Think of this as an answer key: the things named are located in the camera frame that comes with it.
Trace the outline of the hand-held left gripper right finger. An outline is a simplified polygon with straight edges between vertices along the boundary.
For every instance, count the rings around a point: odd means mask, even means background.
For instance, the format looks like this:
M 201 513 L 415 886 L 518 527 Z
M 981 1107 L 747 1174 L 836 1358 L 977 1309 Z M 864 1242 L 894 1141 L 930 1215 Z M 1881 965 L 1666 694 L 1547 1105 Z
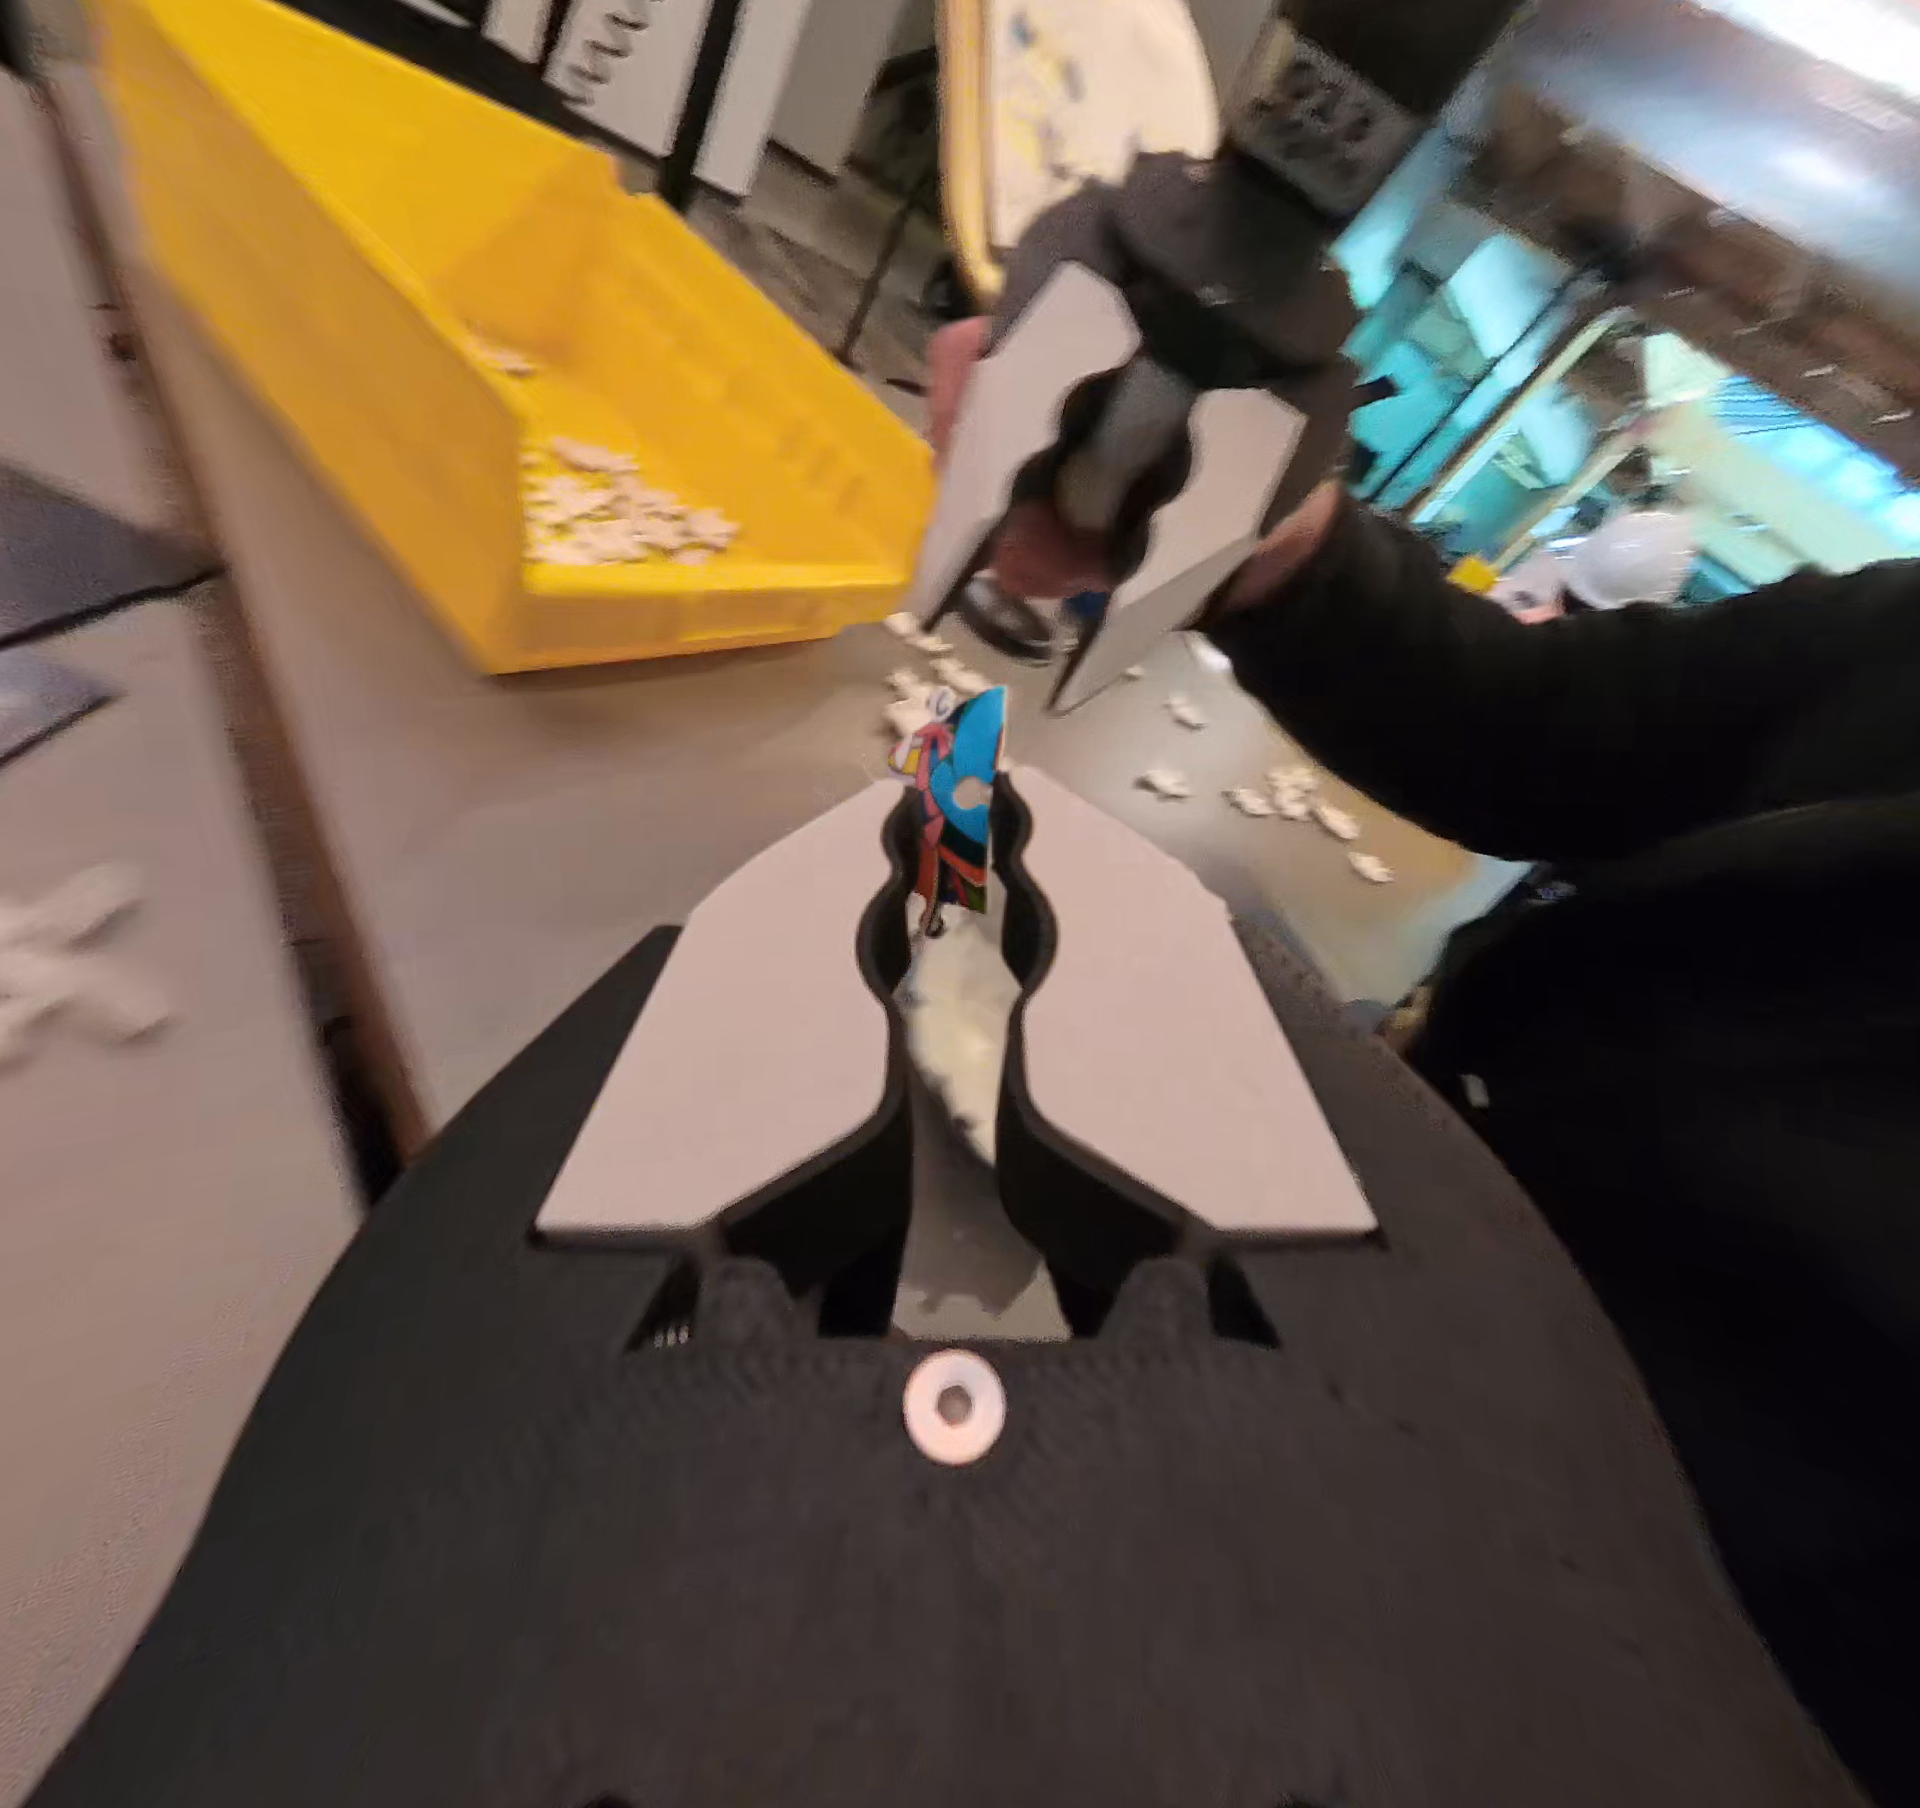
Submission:
M 995 1158 L 1030 1241 L 1365 1241 L 1380 1220 L 1226 902 L 1039 768 L 1003 779 L 1019 980 Z

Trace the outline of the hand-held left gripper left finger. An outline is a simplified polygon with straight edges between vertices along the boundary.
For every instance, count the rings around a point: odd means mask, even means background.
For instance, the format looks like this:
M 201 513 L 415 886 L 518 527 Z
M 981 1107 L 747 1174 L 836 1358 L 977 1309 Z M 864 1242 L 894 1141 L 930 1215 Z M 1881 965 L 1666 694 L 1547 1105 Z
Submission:
M 904 787 L 783 836 L 686 918 L 540 1207 L 540 1237 L 689 1237 L 883 1107 L 893 990 L 859 932 L 894 877 Z

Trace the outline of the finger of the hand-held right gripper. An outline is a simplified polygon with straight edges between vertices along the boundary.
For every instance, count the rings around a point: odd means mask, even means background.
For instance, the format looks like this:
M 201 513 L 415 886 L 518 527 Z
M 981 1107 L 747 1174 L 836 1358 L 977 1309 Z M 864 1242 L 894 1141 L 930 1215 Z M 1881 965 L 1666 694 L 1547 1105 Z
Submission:
M 1187 418 L 1189 473 L 1146 518 L 1138 567 L 1108 594 L 1048 703 L 1084 709 L 1187 626 L 1252 556 L 1306 418 L 1265 388 L 1210 388 Z
M 913 579 L 913 617 L 934 628 L 992 553 L 1023 479 L 1068 446 L 1141 352 L 1116 284 L 1066 263 L 975 363 L 943 457 Z

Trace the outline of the partly built white puzzle ball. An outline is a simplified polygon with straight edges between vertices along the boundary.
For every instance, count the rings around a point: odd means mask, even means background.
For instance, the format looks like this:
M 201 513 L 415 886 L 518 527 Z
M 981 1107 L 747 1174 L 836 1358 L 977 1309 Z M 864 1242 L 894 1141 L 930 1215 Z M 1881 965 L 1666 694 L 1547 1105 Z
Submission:
M 889 772 L 915 801 L 909 971 L 897 990 L 919 1077 L 963 1147 L 996 1160 L 996 1121 L 1016 980 L 1003 954 L 996 794 L 1011 700 L 971 668 L 887 679 Z

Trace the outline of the person's right forearm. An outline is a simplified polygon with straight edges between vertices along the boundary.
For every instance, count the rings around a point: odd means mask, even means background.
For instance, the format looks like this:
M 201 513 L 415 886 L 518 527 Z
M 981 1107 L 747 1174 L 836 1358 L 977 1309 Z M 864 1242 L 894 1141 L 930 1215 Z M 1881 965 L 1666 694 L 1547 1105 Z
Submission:
M 1430 836 L 1590 865 L 1917 794 L 1915 561 L 1525 622 L 1350 499 L 1293 542 L 1206 637 L 1315 763 Z

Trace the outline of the heap of white puzzle pieces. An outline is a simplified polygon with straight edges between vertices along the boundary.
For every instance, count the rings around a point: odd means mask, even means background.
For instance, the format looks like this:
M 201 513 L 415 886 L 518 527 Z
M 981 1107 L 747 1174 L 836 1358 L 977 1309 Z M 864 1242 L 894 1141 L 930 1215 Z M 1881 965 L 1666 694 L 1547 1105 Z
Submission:
M 628 418 L 589 381 L 518 344 L 469 329 L 462 342 L 524 409 L 518 446 L 522 554 L 535 567 L 703 568 L 741 541 L 723 508 L 660 479 Z

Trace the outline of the person's right hand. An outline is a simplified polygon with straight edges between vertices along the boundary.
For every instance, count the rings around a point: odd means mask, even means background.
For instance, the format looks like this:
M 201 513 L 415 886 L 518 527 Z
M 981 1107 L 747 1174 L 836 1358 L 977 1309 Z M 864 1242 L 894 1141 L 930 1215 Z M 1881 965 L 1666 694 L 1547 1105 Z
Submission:
M 953 439 L 981 361 L 995 331 L 991 316 L 973 316 L 939 329 L 925 352 L 926 439 L 944 470 Z M 1341 508 L 1337 466 L 1350 446 L 1357 365 L 1341 348 L 1317 375 L 1281 381 L 1278 396 L 1308 418 L 1302 444 L 1289 464 L 1281 500 L 1290 510 L 1269 518 L 1261 544 L 1231 579 L 1215 614 L 1233 614 L 1281 591 L 1318 553 Z M 1115 586 L 1106 544 L 1070 524 L 1046 499 L 1016 508 L 999 533 L 987 577 L 999 596 L 1020 603 L 1035 617 L 1046 604 L 1106 596 Z

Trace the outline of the white hard hat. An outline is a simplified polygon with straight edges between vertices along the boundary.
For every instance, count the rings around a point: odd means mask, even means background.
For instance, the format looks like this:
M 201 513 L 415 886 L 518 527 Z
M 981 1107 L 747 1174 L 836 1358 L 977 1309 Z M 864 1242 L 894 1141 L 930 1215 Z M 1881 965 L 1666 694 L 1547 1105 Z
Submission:
M 1701 522 L 1688 508 L 1616 510 L 1564 556 L 1563 601 L 1582 613 L 1673 606 L 1688 586 L 1699 551 Z

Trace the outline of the wooden-edged white table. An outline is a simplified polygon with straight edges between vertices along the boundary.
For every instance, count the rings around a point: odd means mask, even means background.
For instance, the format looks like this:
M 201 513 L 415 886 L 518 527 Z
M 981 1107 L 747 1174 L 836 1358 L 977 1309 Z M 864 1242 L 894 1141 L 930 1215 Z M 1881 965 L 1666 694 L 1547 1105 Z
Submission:
M 66 157 L 51 101 L 6 72 L 4 464 L 219 561 Z M 108 950 L 173 1023 L 130 1046 L 56 1026 L 4 1068 L 4 1804 L 130 1654 L 366 1213 L 263 826 L 226 575 L 24 649 L 119 698 L 4 764 L 4 894 L 138 873 Z

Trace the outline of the yellow plastic bin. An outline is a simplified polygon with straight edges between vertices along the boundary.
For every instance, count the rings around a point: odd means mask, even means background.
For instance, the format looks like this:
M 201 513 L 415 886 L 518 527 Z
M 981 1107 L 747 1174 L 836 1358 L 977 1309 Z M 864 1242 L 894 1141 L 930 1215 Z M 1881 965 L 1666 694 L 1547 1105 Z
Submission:
M 612 161 L 275 0 L 84 0 L 146 257 L 488 676 L 826 641 L 904 603 L 923 437 Z M 700 568 L 535 567 L 482 331 L 723 508 Z

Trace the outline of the pile of clear plastic caps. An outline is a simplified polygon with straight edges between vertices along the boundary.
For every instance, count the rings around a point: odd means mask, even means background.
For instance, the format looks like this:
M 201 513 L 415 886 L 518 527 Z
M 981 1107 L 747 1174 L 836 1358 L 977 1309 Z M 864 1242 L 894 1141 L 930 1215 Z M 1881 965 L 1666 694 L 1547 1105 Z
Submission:
M 2 1068 L 30 1061 L 55 1029 L 133 1046 L 175 1021 L 148 975 L 108 948 L 143 905 L 128 865 L 95 865 L 35 897 L 2 897 Z

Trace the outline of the black mat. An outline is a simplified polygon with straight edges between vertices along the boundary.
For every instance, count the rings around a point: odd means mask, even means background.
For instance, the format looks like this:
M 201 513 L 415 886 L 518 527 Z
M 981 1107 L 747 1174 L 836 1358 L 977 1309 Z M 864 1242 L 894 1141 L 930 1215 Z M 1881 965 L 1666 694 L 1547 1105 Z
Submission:
M 36 645 L 224 572 L 204 549 L 2 466 L 2 649 Z
M 111 707 L 121 693 L 95 672 L 55 660 L 36 649 L 2 655 L 2 766 Z

